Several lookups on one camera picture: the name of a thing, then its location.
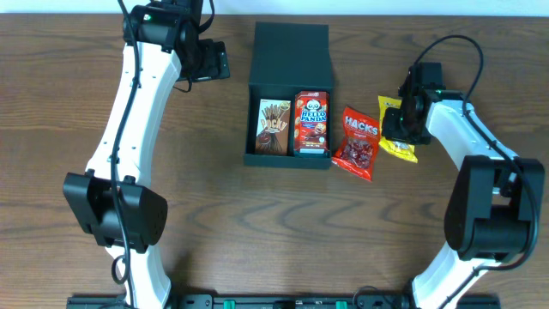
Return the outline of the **yellow Hacks candy bag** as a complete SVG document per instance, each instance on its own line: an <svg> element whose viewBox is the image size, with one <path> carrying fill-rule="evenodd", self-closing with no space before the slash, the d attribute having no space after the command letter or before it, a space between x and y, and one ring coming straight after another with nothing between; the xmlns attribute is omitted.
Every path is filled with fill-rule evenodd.
<svg viewBox="0 0 549 309"><path fill-rule="evenodd" d="M390 107L400 108L401 100L379 95L378 103L379 103L379 112L380 112L379 131L383 132L382 124L385 117L385 113ZM385 150L390 155L393 155L394 157L397 157L405 161L410 161L413 163L418 162L418 158L414 153L415 147L413 145L410 145L404 142L390 141L390 140L387 140L384 136L380 136L378 145L380 148Z"/></svg>

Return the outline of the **red Hacks candy bag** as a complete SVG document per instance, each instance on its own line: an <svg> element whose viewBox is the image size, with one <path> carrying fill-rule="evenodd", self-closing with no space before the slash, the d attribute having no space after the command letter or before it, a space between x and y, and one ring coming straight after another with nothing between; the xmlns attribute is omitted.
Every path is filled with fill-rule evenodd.
<svg viewBox="0 0 549 309"><path fill-rule="evenodd" d="M379 122L347 106L342 124L344 139L332 156L332 162L355 176L372 181L380 140Z"/></svg>

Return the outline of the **brown Pocky box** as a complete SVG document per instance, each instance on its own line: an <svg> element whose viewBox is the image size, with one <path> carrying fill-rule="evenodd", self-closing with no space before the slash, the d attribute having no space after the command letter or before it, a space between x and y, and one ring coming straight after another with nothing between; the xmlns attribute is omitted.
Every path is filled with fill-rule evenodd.
<svg viewBox="0 0 549 309"><path fill-rule="evenodd" d="M290 109L290 100L260 99L256 128L256 154L287 155Z"/></svg>

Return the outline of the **red Hello Panda box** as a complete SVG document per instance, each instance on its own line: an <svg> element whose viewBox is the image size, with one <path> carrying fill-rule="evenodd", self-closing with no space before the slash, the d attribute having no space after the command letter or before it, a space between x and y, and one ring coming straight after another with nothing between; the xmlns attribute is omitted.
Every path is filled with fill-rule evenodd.
<svg viewBox="0 0 549 309"><path fill-rule="evenodd" d="M328 148L329 94L302 91L295 97L294 153L325 155Z"/></svg>

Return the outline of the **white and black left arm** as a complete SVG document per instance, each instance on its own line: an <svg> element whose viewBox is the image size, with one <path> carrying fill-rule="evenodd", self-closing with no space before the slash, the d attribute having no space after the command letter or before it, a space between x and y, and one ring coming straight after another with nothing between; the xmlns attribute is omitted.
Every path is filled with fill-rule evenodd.
<svg viewBox="0 0 549 309"><path fill-rule="evenodd" d="M123 66L100 144L63 195L82 231L112 257L119 296L73 296L70 308L170 308L172 283L158 246L167 202L151 188L166 103L181 82L229 77L222 42L204 37L202 0L160 0L123 9Z"/></svg>

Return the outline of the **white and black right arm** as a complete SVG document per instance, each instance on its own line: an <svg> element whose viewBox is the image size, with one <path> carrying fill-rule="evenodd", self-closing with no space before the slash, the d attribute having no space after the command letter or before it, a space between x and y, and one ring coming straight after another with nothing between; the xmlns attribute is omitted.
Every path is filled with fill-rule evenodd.
<svg viewBox="0 0 549 309"><path fill-rule="evenodd" d="M460 91L448 90L439 63L409 67L402 103L387 109L382 135L410 145L436 138L458 176L444 216L445 243L409 283L412 308L456 308L489 271L512 270L539 232L545 168L502 145Z"/></svg>

